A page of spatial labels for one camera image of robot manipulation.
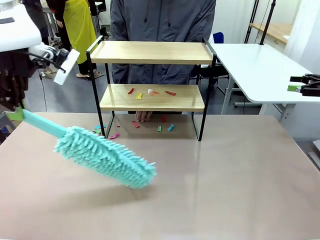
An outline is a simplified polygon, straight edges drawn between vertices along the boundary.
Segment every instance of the gray floor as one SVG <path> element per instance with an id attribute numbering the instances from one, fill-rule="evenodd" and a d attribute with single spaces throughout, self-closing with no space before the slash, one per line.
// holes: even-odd
<path id="1" fill-rule="evenodd" d="M 106 73 L 105 66 L 100 64 L 97 66 L 99 72 Z M 26 92 L 27 100 L 31 106 L 32 112 L 56 112 L 56 113 L 96 113 L 96 104 L 94 92 L 90 81 L 76 78 L 78 73 L 78 66 L 75 65 L 65 81 L 63 86 L 54 83 L 52 80 L 43 78 L 43 86 L 36 71 L 29 79 L 29 89 Z M 222 89 L 227 87 L 228 80 L 220 79 L 219 86 Z M 102 98 L 103 93 L 107 87 L 107 78 L 102 76 L 96 80 L 99 99 Z M 203 99 L 205 99 L 207 92 L 208 80 L 201 80 L 200 91 Z M 224 95 L 214 86 L 214 91 L 211 93 L 208 114 L 220 114 L 224 102 Z M 234 107 L 234 102 L 243 102 L 244 96 L 232 95 L 231 102 L 228 108 L 228 114 L 234 115 L 256 115 L 259 113 L 259 107 Z"/>

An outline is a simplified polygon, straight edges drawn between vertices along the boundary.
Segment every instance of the yellow skirt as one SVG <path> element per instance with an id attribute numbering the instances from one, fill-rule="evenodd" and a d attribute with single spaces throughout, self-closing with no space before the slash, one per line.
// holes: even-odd
<path id="1" fill-rule="evenodd" d="M 86 51 L 96 40 L 88 0 L 67 0 L 63 19 L 73 49 L 80 55 L 78 64 L 87 60 Z"/>

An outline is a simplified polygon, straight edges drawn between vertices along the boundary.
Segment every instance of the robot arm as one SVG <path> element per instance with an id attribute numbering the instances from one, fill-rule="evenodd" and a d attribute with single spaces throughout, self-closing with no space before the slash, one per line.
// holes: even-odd
<path id="1" fill-rule="evenodd" d="M 54 82 L 62 85 L 79 52 L 59 51 L 41 42 L 40 31 L 18 0 L 0 0 L 0 105 L 14 111 L 23 107 L 28 78 L 37 69 L 53 64 Z"/>

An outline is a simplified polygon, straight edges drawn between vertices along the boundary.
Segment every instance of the lower shelf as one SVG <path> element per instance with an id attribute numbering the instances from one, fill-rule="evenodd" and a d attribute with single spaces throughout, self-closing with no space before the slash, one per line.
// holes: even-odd
<path id="1" fill-rule="evenodd" d="M 159 94 L 151 96 L 148 89 Z M 141 99 L 136 99 L 138 93 L 142 93 Z M 205 104 L 197 85 L 109 84 L 100 108 L 105 111 L 203 112 Z"/>

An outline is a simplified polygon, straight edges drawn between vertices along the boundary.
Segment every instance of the white table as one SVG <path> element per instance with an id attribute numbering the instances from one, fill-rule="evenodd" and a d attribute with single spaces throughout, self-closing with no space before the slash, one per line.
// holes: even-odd
<path id="1" fill-rule="evenodd" d="M 234 82 L 253 103 L 274 104 L 287 118 L 297 103 L 320 103 L 320 97 L 287 91 L 290 77 L 310 72 L 269 45 L 213 44 L 214 51 L 230 74 L 221 114 L 227 113 Z"/>

